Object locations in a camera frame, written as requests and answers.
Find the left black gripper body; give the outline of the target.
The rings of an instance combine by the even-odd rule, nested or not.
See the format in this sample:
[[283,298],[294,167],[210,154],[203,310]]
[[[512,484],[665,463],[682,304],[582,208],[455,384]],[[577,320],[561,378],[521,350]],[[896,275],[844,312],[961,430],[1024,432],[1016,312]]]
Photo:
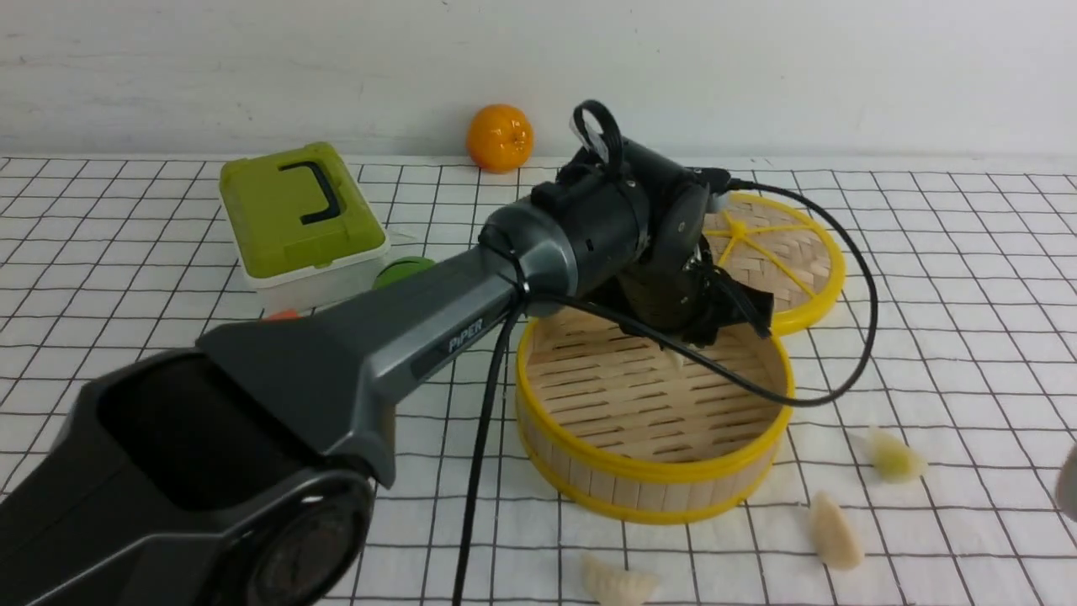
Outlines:
[[723,327],[747,325],[772,337],[774,295],[751,288],[699,245],[676,272],[632,264],[607,282],[607,308],[693,348],[715,346]]

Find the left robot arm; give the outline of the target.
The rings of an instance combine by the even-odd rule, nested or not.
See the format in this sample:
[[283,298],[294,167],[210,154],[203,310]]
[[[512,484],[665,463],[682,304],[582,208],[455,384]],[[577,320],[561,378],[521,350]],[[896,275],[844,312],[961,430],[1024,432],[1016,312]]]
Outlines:
[[3,501],[4,605],[311,605],[395,479],[396,404],[499,325],[565,304],[704,348],[769,337],[773,296],[716,269],[732,189],[628,142],[582,149],[476,245],[292,321],[232,323],[88,382]]

